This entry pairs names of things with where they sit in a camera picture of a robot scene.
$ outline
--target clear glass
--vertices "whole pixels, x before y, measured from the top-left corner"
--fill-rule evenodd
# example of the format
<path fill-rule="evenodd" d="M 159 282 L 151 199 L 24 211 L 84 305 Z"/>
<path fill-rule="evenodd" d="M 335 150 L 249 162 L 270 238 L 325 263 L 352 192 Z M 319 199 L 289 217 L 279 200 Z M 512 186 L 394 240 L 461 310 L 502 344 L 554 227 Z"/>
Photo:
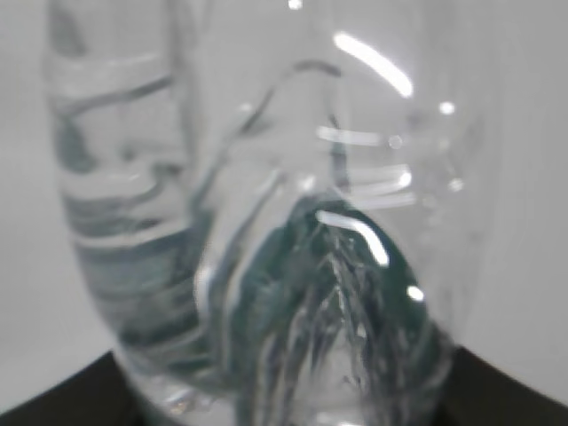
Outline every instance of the clear glass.
<path fill-rule="evenodd" d="M 428 424 L 496 185 L 490 5 L 48 13 L 71 239 L 156 424 Z"/>

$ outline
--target black base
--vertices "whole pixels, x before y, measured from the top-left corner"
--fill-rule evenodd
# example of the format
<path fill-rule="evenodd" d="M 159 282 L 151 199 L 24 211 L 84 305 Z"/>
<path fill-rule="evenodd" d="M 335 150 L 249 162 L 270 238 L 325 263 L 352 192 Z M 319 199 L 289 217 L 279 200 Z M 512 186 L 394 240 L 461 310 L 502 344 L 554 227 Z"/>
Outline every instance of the black base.
<path fill-rule="evenodd" d="M 433 426 L 566 426 L 568 408 L 464 349 Z M 0 417 L 0 426 L 145 426 L 111 354 Z"/>

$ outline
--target glass bottom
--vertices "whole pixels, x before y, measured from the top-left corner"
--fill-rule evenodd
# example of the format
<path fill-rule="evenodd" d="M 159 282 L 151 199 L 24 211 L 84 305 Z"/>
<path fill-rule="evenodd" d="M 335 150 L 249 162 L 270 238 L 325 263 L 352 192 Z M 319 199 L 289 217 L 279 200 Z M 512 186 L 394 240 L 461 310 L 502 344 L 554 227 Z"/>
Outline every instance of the glass bottom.
<path fill-rule="evenodd" d="M 323 395 L 307 395 L 305 400 L 296 400 L 289 415 L 270 413 L 267 418 L 267 412 L 274 410 L 258 407 L 258 413 L 251 416 L 254 420 L 245 425 L 239 421 L 237 397 L 212 395 L 172 375 L 141 372 L 124 362 L 120 354 L 116 357 L 146 418 L 146 426 L 427 426 L 452 365 L 449 359 L 440 366 L 436 377 L 416 389 L 386 398 L 389 401 L 373 402 L 358 395 L 346 378 L 351 395 L 344 392 L 344 400 L 337 399 L 341 390 L 327 389 Z M 324 399 L 328 402 L 318 405 L 310 402 Z"/>

